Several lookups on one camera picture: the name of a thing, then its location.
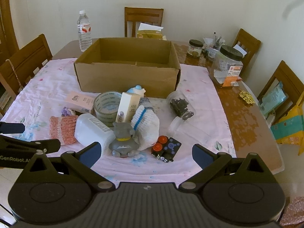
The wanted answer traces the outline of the pink knitted cloth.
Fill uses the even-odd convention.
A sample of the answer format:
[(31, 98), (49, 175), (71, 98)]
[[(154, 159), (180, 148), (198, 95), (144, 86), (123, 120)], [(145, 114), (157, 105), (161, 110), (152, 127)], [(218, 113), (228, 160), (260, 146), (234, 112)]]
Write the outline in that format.
[(60, 144), (70, 145), (76, 142), (75, 128), (77, 115), (54, 117), (49, 120), (49, 135), (51, 139), (58, 139)]

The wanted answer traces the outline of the white plastic bottle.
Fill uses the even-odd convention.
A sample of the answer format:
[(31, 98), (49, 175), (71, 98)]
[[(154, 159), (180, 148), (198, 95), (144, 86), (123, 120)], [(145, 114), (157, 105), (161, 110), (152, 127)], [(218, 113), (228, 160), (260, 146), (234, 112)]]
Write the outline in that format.
[(115, 139), (113, 130), (89, 113), (78, 116), (74, 137), (83, 146), (99, 142), (101, 156), (109, 156), (111, 154), (109, 145)]

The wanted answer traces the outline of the grey elephant toy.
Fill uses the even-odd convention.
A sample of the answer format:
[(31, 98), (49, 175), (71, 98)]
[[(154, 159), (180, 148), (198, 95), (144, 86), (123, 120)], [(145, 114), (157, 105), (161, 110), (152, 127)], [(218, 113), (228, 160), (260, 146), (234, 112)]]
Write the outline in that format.
[(138, 153), (139, 144), (135, 142), (133, 136), (135, 130), (129, 123), (113, 123), (115, 139), (110, 143), (109, 149), (116, 158), (130, 158)]

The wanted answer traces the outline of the clear plastic jar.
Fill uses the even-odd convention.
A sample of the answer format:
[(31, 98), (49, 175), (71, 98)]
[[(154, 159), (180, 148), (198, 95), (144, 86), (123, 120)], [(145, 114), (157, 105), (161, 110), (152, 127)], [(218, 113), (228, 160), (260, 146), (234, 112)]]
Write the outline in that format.
[(187, 120), (183, 120), (181, 117), (176, 116), (167, 129), (167, 136), (173, 137), (179, 130), (188, 125)]

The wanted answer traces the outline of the pink carton box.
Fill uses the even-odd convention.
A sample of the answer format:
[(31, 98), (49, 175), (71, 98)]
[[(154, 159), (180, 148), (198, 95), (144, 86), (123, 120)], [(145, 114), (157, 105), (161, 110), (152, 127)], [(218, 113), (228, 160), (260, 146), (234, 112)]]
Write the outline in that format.
[(64, 101), (64, 106), (68, 109), (75, 110), (80, 113), (92, 113), (94, 98), (85, 94), (71, 92)]

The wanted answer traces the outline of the clear tape roll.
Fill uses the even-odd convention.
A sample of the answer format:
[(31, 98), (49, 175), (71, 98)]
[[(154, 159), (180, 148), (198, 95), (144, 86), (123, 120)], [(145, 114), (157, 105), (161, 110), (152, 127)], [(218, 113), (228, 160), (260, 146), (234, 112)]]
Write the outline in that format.
[(119, 92), (106, 92), (99, 94), (94, 100), (96, 118), (108, 127), (113, 127), (116, 120), (121, 96)]

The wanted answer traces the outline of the clear jar with black bits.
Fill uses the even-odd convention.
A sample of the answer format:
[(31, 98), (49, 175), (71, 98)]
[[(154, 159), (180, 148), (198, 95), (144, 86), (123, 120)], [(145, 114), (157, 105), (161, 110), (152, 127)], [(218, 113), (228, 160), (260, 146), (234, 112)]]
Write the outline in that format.
[(171, 92), (166, 100), (171, 111), (182, 120), (188, 120), (194, 116), (195, 109), (182, 91)]

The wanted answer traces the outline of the white blue-striped sock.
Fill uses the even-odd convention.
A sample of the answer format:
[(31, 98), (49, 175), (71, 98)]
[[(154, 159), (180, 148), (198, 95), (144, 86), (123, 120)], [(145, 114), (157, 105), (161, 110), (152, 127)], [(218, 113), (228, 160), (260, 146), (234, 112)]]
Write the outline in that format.
[(135, 130), (133, 138), (139, 145), (139, 151), (143, 151), (157, 142), (160, 120), (152, 109), (140, 105), (131, 120), (131, 126)]

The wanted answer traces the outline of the cream carton box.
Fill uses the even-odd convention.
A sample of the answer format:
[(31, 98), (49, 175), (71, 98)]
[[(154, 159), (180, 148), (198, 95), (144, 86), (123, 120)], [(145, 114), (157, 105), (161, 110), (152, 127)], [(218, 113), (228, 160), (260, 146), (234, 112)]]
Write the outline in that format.
[(139, 105), (140, 95), (123, 92), (117, 111), (117, 123), (130, 123)]

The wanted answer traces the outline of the pen holder clutter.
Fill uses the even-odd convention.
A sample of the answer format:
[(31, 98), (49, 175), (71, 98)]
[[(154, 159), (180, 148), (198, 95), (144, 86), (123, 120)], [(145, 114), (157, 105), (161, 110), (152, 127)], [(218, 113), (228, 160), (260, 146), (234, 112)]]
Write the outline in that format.
[(213, 33), (212, 38), (203, 38), (203, 53), (205, 54), (206, 58), (213, 62), (216, 54), (219, 52), (219, 49), (224, 43), (225, 40), (216, 32)]

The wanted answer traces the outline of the grey knitted sock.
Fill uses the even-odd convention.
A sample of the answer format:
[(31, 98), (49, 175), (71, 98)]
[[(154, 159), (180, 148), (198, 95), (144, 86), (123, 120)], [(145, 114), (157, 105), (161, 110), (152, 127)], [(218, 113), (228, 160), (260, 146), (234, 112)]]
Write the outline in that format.
[(141, 97), (139, 101), (139, 106), (143, 106), (147, 110), (154, 111), (153, 105), (151, 104), (150, 100), (147, 97)]

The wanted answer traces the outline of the blue white snowman doll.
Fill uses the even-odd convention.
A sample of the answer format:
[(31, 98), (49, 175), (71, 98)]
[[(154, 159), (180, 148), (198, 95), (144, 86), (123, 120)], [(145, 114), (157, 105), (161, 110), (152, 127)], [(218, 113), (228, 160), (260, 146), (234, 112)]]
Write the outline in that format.
[(137, 94), (137, 95), (140, 95), (140, 97), (144, 97), (144, 94), (145, 94), (146, 90), (144, 88), (142, 88), (140, 85), (136, 85), (135, 87), (133, 88), (130, 88), (127, 93), (130, 93), (130, 94)]

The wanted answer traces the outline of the teal packet on chair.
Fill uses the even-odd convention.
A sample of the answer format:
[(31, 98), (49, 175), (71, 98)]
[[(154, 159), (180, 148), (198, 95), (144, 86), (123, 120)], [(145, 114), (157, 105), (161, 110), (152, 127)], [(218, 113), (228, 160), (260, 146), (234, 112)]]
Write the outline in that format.
[(259, 108), (262, 114), (267, 117), (287, 99), (287, 95), (283, 90), (283, 83), (280, 81), (270, 92), (263, 95), (259, 100)]

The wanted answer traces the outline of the open cardboard box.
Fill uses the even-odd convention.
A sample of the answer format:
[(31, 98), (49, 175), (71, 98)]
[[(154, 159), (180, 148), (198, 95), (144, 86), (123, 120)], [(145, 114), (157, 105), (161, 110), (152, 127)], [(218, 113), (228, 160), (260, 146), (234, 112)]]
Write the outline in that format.
[(176, 90), (181, 67), (173, 42), (100, 38), (74, 62), (83, 92), (125, 92), (140, 85), (145, 95), (167, 98)]

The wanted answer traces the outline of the small black-lid jar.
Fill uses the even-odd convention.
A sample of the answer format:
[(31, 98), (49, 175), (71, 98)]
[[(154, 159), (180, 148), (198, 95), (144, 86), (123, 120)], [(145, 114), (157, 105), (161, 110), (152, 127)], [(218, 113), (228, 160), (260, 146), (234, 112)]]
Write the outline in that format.
[(199, 40), (190, 39), (188, 43), (187, 54), (193, 58), (200, 58), (203, 50), (203, 43)]

